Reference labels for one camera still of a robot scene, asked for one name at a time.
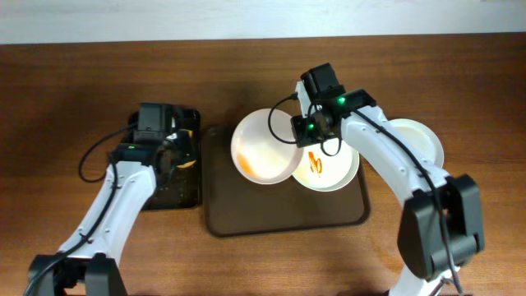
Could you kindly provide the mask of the white plate with sauce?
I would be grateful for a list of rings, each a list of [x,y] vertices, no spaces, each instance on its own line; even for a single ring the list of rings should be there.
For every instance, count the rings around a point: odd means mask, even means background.
[[[258,109],[235,128],[230,151],[238,172],[251,182],[271,185],[292,176],[303,149],[293,144],[292,116],[281,110]]]
[[[407,139],[409,144],[434,165],[443,167],[445,153],[437,135],[424,124],[406,118],[390,120],[390,124]]]

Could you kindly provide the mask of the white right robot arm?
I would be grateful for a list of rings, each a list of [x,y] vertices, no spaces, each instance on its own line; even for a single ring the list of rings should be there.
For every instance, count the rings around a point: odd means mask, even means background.
[[[437,295],[444,284],[463,293],[458,270],[485,247],[478,185],[433,164],[395,130],[365,91],[342,86],[291,94],[295,144],[336,138],[356,149],[403,207],[398,249],[404,267],[389,295]]]

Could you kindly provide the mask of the yellow green sponge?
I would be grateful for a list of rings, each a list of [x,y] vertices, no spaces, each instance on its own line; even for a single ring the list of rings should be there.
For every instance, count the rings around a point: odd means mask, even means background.
[[[195,162],[196,162],[196,160],[192,160],[192,161],[186,162],[185,164],[179,164],[176,167],[178,169],[186,169],[186,168],[189,168],[189,167],[193,166]]]

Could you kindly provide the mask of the white round plate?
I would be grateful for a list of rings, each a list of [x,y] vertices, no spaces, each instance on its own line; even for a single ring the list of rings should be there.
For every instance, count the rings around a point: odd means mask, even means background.
[[[300,164],[293,173],[293,177],[304,187],[318,192],[332,192],[349,184],[360,165],[358,152],[342,142],[338,149],[339,140],[332,139],[324,143],[326,155],[321,144],[307,146],[303,149]]]

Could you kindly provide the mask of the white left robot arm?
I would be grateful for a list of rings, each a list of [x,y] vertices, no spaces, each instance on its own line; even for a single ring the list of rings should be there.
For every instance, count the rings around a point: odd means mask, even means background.
[[[120,143],[109,154],[102,187],[75,232],[55,254],[31,262],[24,293],[64,295],[83,284],[88,295],[127,294],[118,266],[137,216],[175,171],[199,154],[196,138],[186,131]]]

